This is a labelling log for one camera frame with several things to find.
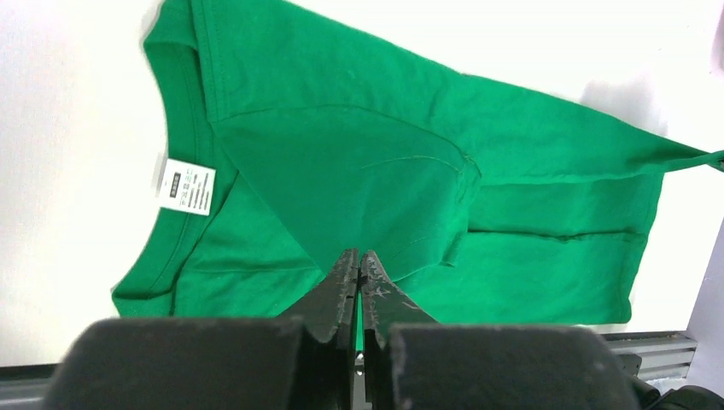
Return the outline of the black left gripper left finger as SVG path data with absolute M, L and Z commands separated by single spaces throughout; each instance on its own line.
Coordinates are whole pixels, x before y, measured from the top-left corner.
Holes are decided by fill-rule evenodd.
M 76 340 L 45 409 L 349 409 L 359 253 L 270 319 L 105 319 Z

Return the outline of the green t shirt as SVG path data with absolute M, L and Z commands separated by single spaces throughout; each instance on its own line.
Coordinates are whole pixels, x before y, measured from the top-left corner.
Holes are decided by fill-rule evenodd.
M 143 47 L 173 206 L 123 316 L 275 316 L 357 248 L 443 323 L 622 324 L 664 175 L 723 164 L 286 1 L 166 1 Z

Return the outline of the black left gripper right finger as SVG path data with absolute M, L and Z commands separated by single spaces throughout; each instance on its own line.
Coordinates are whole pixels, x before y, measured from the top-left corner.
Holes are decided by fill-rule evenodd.
M 618 359 L 577 326 L 443 325 L 360 263 L 365 397 L 375 409 L 636 409 Z

